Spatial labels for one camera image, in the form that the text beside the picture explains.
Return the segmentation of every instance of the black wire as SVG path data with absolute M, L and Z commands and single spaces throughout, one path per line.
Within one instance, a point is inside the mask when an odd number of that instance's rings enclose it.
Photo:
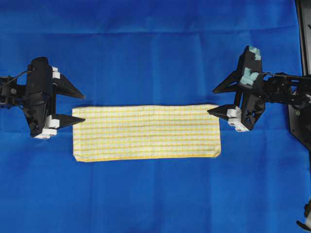
M 13 79 L 11 79 L 10 81 L 7 81 L 5 84 L 1 85 L 0 86 L 0 89 L 2 89 L 4 86 L 6 86 L 7 84 L 15 81 L 16 79 L 18 79 L 20 76 L 26 74 L 26 73 L 31 73 L 32 71 L 31 70 L 26 70 L 26 71 L 23 71 L 21 73 L 19 73 L 17 76 L 15 76 Z

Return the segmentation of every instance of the yellow plaid cloth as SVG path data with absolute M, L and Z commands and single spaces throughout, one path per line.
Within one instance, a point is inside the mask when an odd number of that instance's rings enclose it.
M 215 105 L 82 107 L 73 126 L 77 161 L 216 157 L 220 154 Z

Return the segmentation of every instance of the blue cloth surface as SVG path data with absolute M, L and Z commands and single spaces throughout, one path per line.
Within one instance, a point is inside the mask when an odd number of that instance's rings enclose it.
M 59 96 L 62 114 L 233 103 L 212 89 L 246 45 L 260 48 L 264 71 L 301 73 L 293 0 L 2 1 L 0 13 L 0 74 L 47 56 L 86 95 Z M 220 124 L 216 159 L 78 163 L 72 128 L 32 139 L 20 109 L 1 109 L 0 232 L 301 232 L 308 152 L 287 107 L 267 104 L 252 132 Z

